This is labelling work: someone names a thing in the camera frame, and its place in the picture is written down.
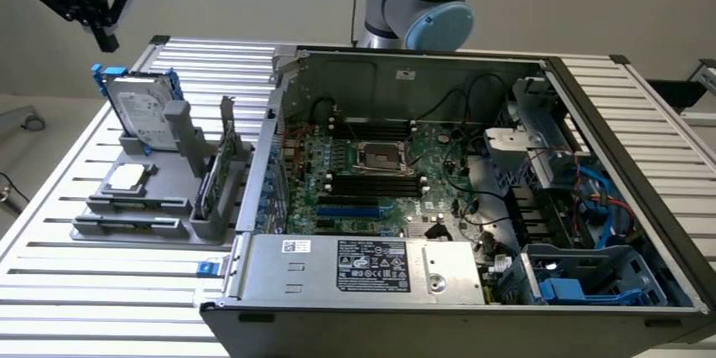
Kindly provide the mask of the hard disk blue carrier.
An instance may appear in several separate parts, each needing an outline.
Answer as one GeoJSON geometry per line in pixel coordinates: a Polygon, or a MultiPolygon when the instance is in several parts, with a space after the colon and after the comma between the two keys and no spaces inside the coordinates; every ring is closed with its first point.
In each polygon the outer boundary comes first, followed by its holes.
{"type": "Polygon", "coordinates": [[[145,150],[175,151],[163,108],[169,101],[183,99],[177,73],[129,71],[122,66],[91,66],[93,80],[119,120],[127,137],[137,139],[145,150]]]}

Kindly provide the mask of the blue-grey plastic disk bay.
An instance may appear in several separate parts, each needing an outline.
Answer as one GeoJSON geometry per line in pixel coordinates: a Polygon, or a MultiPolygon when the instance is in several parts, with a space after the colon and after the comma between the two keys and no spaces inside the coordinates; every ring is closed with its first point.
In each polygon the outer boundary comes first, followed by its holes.
{"type": "Polygon", "coordinates": [[[503,304],[665,306],[667,298],[630,246],[561,249],[529,244],[497,283],[503,304]]]}

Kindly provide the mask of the grey caster wheel leg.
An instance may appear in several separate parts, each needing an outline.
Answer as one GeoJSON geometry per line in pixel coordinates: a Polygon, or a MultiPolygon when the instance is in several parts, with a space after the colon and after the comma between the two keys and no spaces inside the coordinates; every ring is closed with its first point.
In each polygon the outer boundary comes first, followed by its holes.
{"type": "Polygon", "coordinates": [[[0,133],[15,128],[22,128],[30,132],[45,129],[45,119],[38,115],[38,110],[34,106],[19,106],[0,113],[0,133]]]}

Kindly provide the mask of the silver CPU chip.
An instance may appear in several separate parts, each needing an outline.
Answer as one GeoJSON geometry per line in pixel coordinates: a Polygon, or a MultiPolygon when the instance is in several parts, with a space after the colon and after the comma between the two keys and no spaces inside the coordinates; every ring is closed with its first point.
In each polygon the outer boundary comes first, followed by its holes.
{"type": "Polygon", "coordinates": [[[114,168],[107,178],[110,191],[138,191],[149,176],[150,168],[145,164],[123,163],[114,168]]]}

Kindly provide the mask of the green graphics card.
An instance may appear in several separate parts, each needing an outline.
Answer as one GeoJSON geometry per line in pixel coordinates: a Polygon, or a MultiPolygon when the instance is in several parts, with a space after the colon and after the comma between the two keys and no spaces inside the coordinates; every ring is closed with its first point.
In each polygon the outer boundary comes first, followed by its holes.
{"type": "Polygon", "coordinates": [[[218,105],[222,133],[215,153],[209,159],[207,172],[203,176],[195,198],[195,217],[207,220],[213,208],[218,204],[225,186],[230,164],[237,153],[237,133],[234,130],[233,99],[227,96],[221,98],[218,105]]]}

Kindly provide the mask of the grey parts rack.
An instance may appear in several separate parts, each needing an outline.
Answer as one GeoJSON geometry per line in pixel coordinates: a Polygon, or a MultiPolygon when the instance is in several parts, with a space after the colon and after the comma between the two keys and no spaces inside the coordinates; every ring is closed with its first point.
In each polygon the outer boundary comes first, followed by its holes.
{"type": "Polygon", "coordinates": [[[209,159],[215,153],[219,138],[214,143],[205,139],[201,129],[191,123],[187,101],[169,101],[163,108],[163,117],[170,126],[177,150],[145,150],[141,142],[123,133],[119,137],[121,153],[91,195],[181,197],[189,200],[189,204],[185,206],[95,204],[86,203],[85,200],[86,208],[71,220],[70,237],[75,241],[194,245],[219,245],[225,242],[251,146],[242,141],[235,132],[237,153],[218,204],[209,219],[198,220],[194,207],[198,187],[207,172],[209,159]],[[149,176],[138,191],[107,189],[109,175],[123,163],[145,164],[150,168],[149,176]]]}

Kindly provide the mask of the green RAM stick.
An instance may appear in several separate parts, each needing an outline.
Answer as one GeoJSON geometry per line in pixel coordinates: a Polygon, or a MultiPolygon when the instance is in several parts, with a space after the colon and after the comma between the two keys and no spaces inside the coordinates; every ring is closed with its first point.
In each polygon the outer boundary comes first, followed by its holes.
{"type": "Polygon", "coordinates": [[[86,203],[185,206],[189,204],[189,200],[181,197],[149,198],[138,196],[90,195],[86,198],[86,203]]]}

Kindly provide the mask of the black RAM slot bank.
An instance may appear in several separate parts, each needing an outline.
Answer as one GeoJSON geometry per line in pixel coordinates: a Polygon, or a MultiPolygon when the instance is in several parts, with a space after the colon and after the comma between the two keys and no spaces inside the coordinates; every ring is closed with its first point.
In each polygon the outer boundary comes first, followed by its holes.
{"type": "Polygon", "coordinates": [[[335,120],[327,128],[327,134],[339,140],[402,141],[413,132],[407,122],[335,120]]]}
{"type": "Polygon", "coordinates": [[[409,198],[429,191],[426,180],[415,176],[335,175],[322,183],[331,195],[409,198]]]}

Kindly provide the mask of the metal CPU socket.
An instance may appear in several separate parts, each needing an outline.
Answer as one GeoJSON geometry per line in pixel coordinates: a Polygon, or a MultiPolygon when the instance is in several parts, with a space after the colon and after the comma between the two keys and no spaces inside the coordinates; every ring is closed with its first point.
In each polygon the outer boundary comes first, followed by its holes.
{"type": "Polygon", "coordinates": [[[361,173],[409,175],[406,146],[397,142],[361,142],[354,146],[355,161],[351,165],[361,173]]]}

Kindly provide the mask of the long black expansion slot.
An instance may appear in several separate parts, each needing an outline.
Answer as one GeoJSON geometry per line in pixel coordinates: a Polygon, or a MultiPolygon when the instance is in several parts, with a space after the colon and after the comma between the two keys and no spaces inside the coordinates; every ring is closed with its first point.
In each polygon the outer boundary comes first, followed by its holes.
{"type": "Polygon", "coordinates": [[[378,207],[378,199],[370,196],[321,195],[317,197],[317,205],[333,205],[342,207],[378,207]]]}

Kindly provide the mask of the blue expansion slot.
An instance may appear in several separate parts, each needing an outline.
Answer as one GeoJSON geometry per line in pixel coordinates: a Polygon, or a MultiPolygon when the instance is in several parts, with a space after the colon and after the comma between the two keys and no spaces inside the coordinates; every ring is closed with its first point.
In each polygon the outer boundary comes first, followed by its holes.
{"type": "Polygon", "coordinates": [[[315,215],[323,217],[379,218],[381,210],[378,207],[322,206],[315,209],[315,215]]]}

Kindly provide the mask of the silver power supply unit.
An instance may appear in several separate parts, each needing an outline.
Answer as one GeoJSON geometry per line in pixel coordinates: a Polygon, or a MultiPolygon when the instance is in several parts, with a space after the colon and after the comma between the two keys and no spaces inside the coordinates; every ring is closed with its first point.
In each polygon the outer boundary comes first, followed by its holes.
{"type": "Polygon", "coordinates": [[[470,245],[378,236],[257,235],[230,295],[261,307],[478,306],[470,245]]]}

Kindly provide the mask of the metal drive cage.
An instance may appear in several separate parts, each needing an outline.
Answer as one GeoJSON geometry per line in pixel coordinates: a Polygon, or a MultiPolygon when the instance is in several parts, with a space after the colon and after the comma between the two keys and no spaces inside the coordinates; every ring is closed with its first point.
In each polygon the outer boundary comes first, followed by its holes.
{"type": "Polygon", "coordinates": [[[501,188],[570,189],[577,163],[590,159],[569,142],[565,125],[553,115],[559,97],[545,78],[526,77],[511,87],[514,99],[483,132],[485,146],[501,188]]]}

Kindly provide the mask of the open black PC case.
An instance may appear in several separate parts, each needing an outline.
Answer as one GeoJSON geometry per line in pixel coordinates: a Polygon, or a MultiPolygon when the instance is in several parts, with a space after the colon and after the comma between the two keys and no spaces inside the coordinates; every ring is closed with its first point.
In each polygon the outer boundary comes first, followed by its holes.
{"type": "Polygon", "coordinates": [[[298,46],[278,50],[274,93],[255,144],[218,295],[198,307],[229,356],[245,358],[622,358],[716,336],[716,264],[687,231],[716,224],[716,153],[679,121],[631,65],[609,57],[426,52],[298,46]],[[414,80],[397,80],[414,70],[414,80]],[[570,189],[501,188],[483,132],[514,99],[511,87],[545,78],[570,144],[591,154],[570,189]],[[267,158],[291,122],[447,122],[466,126],[471,210],[437,238],[473,251],[478,306],[290,308],[230,295],[253,230],[267,158]],[[667,298],[665,306],[503,304],[497,283],[522,248],[630,246],[667,298]]]}

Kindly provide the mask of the black bracket aluminium frame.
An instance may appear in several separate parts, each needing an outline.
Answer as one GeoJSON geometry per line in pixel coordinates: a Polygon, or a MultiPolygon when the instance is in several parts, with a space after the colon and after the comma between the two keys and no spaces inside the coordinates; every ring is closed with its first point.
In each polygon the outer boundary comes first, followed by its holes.
{"type": "Polygon", "coordinates": [[[705,94],[716,96],[716,59],[699,59],[682,80],[647,79],[649,86],[675,112],[693,107],[705,94]]]}

